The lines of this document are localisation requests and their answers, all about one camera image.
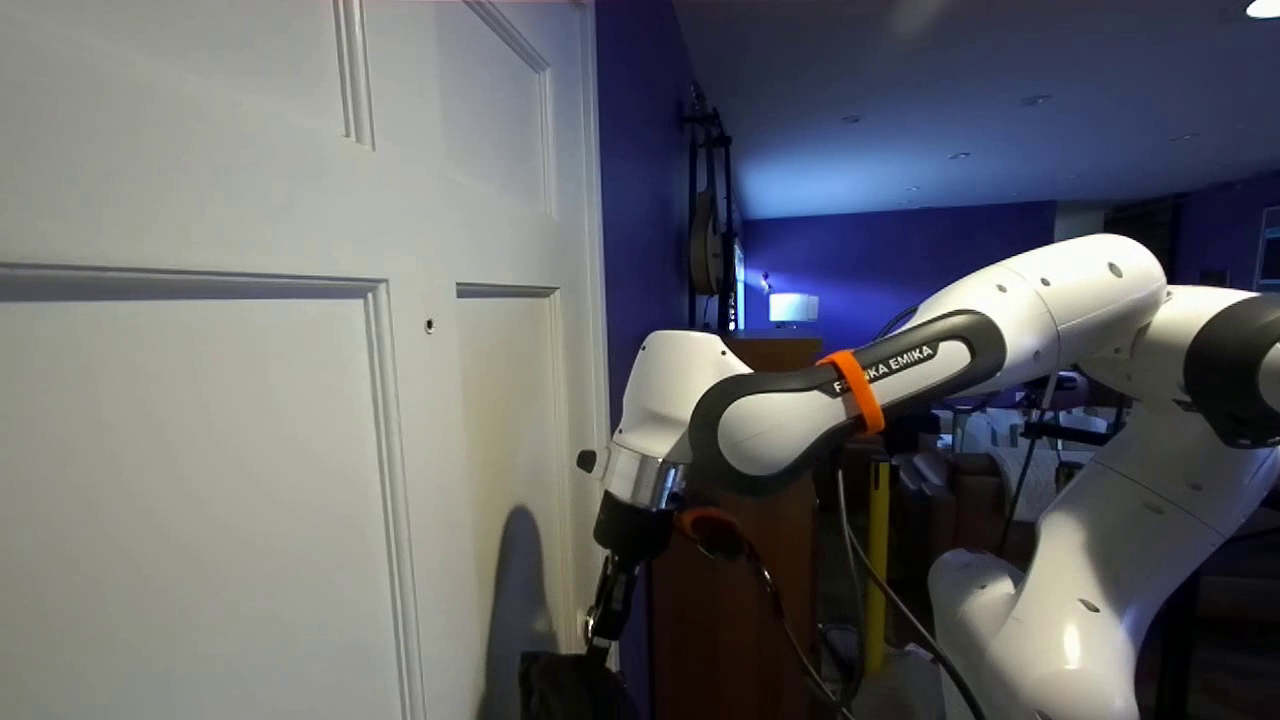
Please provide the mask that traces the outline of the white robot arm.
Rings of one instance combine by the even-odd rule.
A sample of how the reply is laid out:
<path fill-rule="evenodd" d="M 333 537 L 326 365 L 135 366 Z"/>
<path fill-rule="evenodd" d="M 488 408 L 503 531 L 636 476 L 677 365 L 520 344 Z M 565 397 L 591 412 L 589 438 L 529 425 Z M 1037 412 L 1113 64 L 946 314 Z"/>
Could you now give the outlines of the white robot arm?
<path fill-rule="evenodd" d="M 1119 397 L 1124 421 L 1045 503 L 1028 562 L 931 558 L 942 712 L 1136 720 L 1153 614 L 1276 486 L 1280 300 L 1174 282 L 1113 233 L 975 267 L 871 344 L 793 370 L 755 370 L 710 330 L 652 330 L 602 454 L 589 641 L 613 641 L 678 486 L 763 496 L 839 427 L 877 434 L 904 412 L 1049 397 L 1062 375 Z"/>

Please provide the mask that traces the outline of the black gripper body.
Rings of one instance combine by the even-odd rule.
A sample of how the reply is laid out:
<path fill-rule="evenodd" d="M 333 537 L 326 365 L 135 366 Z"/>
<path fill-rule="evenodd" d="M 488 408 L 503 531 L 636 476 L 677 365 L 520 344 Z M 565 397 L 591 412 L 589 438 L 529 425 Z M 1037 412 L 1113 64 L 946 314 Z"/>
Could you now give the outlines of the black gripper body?
<path fill-rule="evenodd" d="M 591 603 L 584 612 L 584 645 L 613 646 L 630 614 L 630 597 L 644 577 L 636 556 L 609 553 L 597 577 Z"/>

